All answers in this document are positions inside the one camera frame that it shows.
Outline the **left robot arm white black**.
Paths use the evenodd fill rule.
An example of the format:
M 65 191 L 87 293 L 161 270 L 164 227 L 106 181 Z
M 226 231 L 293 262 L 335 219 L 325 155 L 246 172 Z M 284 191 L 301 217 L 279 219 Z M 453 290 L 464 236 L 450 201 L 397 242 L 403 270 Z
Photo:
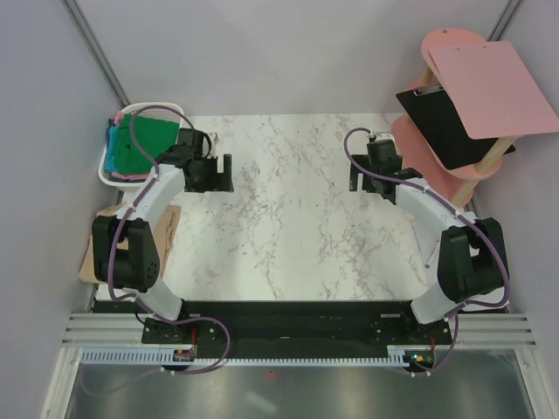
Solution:
M 112 216 L 97 216 L 92 225 L 93 271 L 115 301 L 132 299 L 156 319 L 173 343 L 185 342 L 191 322 L 181 315 L 183 300 L 162 279 L 155 227 L 181 192 L 234 191 L 232 156 L 211 153 L 207 133 L 182 128 L 177 144 L 155 159 L 148 179 L 128 206 Z

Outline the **green t shirt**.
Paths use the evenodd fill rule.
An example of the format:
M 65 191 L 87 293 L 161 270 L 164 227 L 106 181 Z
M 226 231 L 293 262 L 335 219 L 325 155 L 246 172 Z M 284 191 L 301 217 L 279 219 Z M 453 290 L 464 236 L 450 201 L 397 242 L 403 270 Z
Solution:
M 132 115 L 126 115 L 120 125 L 115 150 L 115 164 L 123 175 L 141 175 L 153 166 L 135 145 L 130 133 Z M 179 126 L 175 122 L 138 116 L 134 123 L 136 142 L 153 160 L 176 144 Z

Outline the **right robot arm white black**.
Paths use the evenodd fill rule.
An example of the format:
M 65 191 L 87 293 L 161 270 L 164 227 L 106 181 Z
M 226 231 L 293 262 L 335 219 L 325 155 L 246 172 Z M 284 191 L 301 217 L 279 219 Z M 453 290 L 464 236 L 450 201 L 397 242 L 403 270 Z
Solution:
M 468 306 L 506 306 L 510 278 L 500 224 L 462 211 L 414 168 L 404 168 L 391 135 L 380 140 L 369 129 L 363 132 L 368 135 L 366 154 L 346 154 L 350 190 L 378 194 L 438 236 L 437 280 L 411 301 L 412 314 L 399 324 L 402 337 L 417 344 L 431 334 L 431 323 L 450 319 Z

